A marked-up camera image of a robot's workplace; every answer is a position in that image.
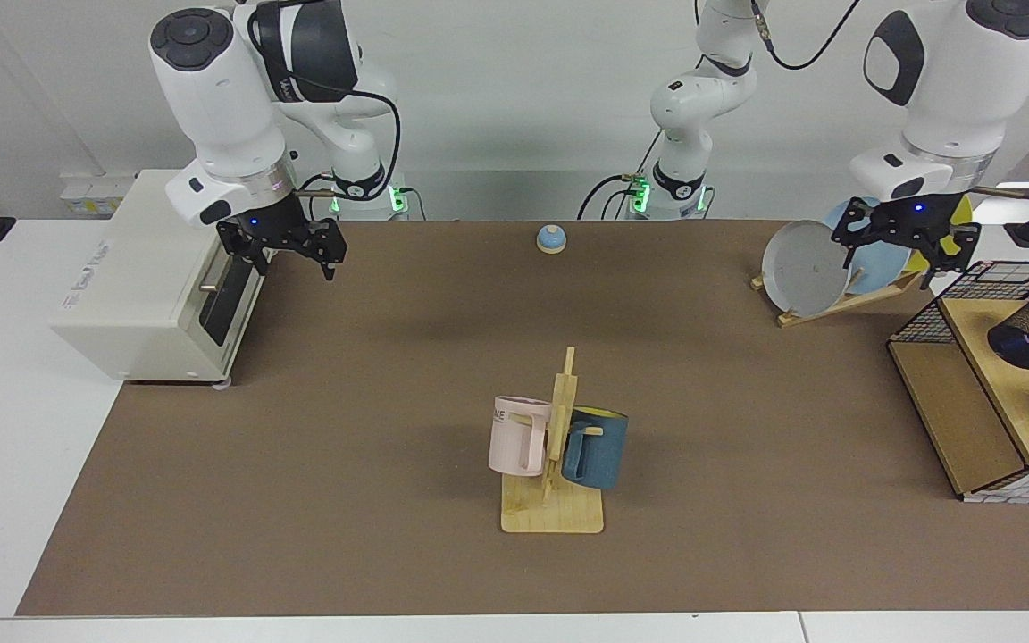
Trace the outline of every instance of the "mug handle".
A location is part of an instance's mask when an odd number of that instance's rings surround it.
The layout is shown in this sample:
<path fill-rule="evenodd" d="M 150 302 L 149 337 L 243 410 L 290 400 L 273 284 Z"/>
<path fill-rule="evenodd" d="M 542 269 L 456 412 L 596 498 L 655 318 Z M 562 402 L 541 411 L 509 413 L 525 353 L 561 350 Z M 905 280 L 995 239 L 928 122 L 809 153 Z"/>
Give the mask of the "mug handle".
<path fill-rule="evenodd" d="M 577 452 L 577 456 L 574 460 L 569 459 L 569 457 L 563 457 L 563 476 L 569 480 L 576 481 L 580 484 L 583 476 L 579 476 L 579 465 L 582 464 L 582 456 L 584 452 L 582 450 L 583 435 L 587 429 L 593 427 L 592 423 L 586 420 L 575 420 L 571 423 L 571 436 L 569 436 L 569 442 L 566 444 L 567 455 L 571 449 Z"/>
<path fill-rule="evenodd" d="M 520 416 L 530 418 L 530 430 L 523 431 L 523 453 L 519 456 L 519 465 L 523 471 L 531 470 L 531 457 L 534 456 L 534 436 L 546 432 L 546 421 L 538 416 L 527 416 L 526 413 L 519 413 Z"/>

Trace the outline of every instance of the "electrical outlet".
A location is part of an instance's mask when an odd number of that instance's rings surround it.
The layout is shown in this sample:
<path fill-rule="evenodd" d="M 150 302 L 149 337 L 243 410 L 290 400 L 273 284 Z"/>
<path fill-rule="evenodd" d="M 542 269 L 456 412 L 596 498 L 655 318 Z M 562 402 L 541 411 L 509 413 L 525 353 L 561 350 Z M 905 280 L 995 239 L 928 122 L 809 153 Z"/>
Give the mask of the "electrical outlet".
<path fill-rule="evenodd" d="M 73 219 L 110 219 L 134 184 L 130 175 L 63 176 L 62 203 Z"/>

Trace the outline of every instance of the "mug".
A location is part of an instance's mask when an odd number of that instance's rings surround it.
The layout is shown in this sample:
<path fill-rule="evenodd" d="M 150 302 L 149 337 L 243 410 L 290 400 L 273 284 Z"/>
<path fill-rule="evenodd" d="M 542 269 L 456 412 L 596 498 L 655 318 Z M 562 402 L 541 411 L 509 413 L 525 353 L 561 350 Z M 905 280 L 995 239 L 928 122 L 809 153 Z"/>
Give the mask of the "mug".
<path fill-rule="evenodd" d="M 490 467 L 511 476 L 540 475 L 546 459 L 549 402 L 526 397 L 495 398 Z"/>
<path fill-rule="evenodd" d="M 575 406 L 563 457 L 563 477 L 593 489 L 617 484 L 629 418 L 620 413 Z"/>

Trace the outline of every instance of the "blue plate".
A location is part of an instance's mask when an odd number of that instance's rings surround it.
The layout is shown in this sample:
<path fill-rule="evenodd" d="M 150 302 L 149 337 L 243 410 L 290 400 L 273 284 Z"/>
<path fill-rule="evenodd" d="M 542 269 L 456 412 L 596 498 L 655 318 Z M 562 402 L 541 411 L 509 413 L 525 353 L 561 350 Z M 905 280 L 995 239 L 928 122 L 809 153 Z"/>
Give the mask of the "blue plate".
<path fill-rule="evenodd" d="M 874 200 L 871 197 L 863 197 L 863 200 L 871 207 L 878 207 L 879 205 L 879 200 Z M 847 207 L 849 207 L 849 202 L 845 201 L 843 204 L 838 205 L 838 207 L 832 208 L 832 212 L 829 212 L 828 216 L 824 217 L 824 225 L 828 225 L 828 227 L 835 230 L 837 223 L 841 222 L 841 215 L 844 214 Z M 856 227 L 862 225 L 864 225 L 864 222 L 856 224 Z M 885 244 L 883 241 L 857 248 L 856 254 L 852 257 L 852 265 L 849 267 L 849 273 L 856 274 L 862 272 L 862 274 L 856 278 L 854 284 L 850 285 L 847 292 L 852 295 L 866 295 L 867 293 L 875 293 L 876 290 L 885 288 L 885 286 L 895 281 L 899 274 L 903 272 L 903 267 L 908 265 L 909 259 L 911 259 L 911 248 Z"/>

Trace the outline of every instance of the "blue cup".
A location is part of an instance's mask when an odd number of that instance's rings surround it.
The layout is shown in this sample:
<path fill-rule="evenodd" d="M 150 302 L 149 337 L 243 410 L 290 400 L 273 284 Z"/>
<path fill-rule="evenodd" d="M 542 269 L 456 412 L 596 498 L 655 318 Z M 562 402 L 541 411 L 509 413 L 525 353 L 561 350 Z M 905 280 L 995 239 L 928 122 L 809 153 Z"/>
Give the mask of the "blue cup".
<path fill-rule="evenodd" d="M 617 484 L 629 421 L 620 413 L 575 406 L 563 456 L 563 477 L 593 489 L 612 489 Z"/>

